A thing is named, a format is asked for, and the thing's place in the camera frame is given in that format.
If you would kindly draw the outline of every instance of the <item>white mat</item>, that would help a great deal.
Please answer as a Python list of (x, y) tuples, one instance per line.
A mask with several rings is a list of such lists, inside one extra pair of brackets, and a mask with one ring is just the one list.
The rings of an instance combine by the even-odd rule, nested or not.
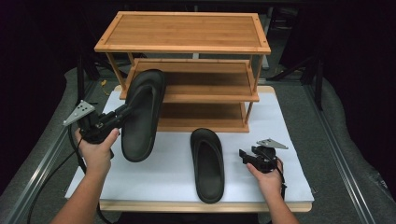
[[(313, 202), (297, 153), (290, 140), (278, 101), (273, 93), (260, 93), (260, 102), (253, 105), (249, 133), (217, 133), (223, 147), (225, 189), (221, 202), (263, 202), (256, 179), (239, 157), (241, 148), (248, 154), (259, 140), (271, 138), (289, 147), (277, 149), (284, 162), (287, 203)], [(104, 112), (124, 102), (120, 92), (113, 91)], [(190, 148), (190, 133), (158, 132), (154, 148), (144, 161), (127, 161), (121, 152), (120, 137), (113, 145), (115, 154), (107, 175), (101, 200), (145, 202), (200, 202), (196, 194)], [(78, 168), (65, 198), (70, 198), (84, 174)]]

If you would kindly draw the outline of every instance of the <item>black slipper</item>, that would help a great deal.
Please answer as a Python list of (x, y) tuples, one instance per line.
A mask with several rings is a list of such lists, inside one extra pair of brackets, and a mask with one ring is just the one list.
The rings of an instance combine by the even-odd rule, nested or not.
[(165, 89), (165, 75), (157, 69), (144, 71), (132, 81), (125, 100), (132, 113), (121, 136), (122, 153), (128, 161), (143, 161), (151, 153)]
[(195, 187), (204, 203), (218, 202), (224, 192), (224, 162), (221, 143), (211, 130), (200, 128), (191, 134)]

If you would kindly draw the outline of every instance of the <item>cable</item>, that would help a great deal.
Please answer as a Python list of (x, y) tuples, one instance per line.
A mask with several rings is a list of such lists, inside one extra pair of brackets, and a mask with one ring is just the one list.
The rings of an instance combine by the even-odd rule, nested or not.
[(35, 198), (32, 201), (32, 205), (30, 206), (29, 209), (29, 214), (27, 217), (27, 223), (30, 224), (30, 220), (32, 218), (32, 214), (33, 214), (33, 209), (35, 207), (35, 203), (37, 202), (38, 196), (40, 195), (41, 191), (43, 190), (43, 188), (47, 185), (47, 183), (50, 181), (50, 179), (53, 177), (53, 175), (70, 159), (70, 157), (73, 156), (75, 152), (70, 153), (70, 155), (68, 155), (66, 157), (66, 159), (64, 159), (61, 164), (58, 165), (58, 167), (55, 168), (55, 170), (52, 172), (52, 174), (49, 175), (49, 177), (44, 181), (43, 185), (40, 187), (40, 189), (38, 190), (37, 194), (35, 195)]

